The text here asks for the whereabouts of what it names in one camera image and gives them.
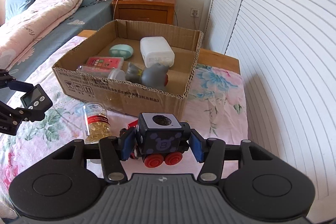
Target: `white bottle cap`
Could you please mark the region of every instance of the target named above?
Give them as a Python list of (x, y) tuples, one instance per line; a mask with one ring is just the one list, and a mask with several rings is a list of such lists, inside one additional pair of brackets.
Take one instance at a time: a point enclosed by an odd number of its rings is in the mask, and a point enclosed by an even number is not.
[(120, 70), (120, 69), (114, 69), (114, 70), (111, 71), (111, 73), (109, 75), (109, 79), (126, 81), (125, 72), (123, 70)]

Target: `cardboard box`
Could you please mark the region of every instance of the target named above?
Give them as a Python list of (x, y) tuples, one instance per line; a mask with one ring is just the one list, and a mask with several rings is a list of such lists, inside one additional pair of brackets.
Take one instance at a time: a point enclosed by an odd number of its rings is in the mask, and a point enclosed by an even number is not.
[[(94, 77), (76, 72), (90, 56), (109, 56), (116, 44), (128, 44), (134, 49), (124, 61), (144, 69), (140, 53), (140, 39), (163, 36), (175, 53), (174, 65), (168, 71), (167, 92), (127, 81)], [(133, 116), (141, 112), (172, 113), (181, 119), (203, 39), (201, 31), (167, 24), (114, 20), (80, 45), (67, 52), (52, 67), (65, 94), (85, 102), (101, 102), (108, 109)]]

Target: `toy train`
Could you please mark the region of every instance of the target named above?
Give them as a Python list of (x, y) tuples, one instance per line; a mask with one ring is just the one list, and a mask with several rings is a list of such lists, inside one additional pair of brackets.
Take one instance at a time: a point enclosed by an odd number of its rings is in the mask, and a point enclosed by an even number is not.
[(120, 131), (120, 137), (134, 129), (136, 145), (131, 158), (141, 158), (148, 168), (158, 167), (163, 162), (175, 165), (189, 149), (190, 126), (178, 122), (172, 114), (141, 113), (137, 121)]

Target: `white plastic box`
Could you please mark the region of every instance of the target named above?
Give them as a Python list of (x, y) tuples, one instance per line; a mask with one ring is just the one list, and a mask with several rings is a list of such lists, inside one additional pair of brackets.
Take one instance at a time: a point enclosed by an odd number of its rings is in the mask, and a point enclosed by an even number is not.
[(174, 64), (175, 54), (164, 37), (144, 37), (140, 40), (140, 51), (147, 68), (155, 63)]

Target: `gray cat toy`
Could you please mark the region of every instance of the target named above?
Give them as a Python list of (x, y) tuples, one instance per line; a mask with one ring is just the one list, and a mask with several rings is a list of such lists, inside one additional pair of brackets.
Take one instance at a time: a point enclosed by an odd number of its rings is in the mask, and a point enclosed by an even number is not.
[(166, 91), (166, 85), (168, 83), (168, 69), (169, 66), (156, 63), (150, 68), (142, 70), (134, 64), (128, 63), (126, 81)]

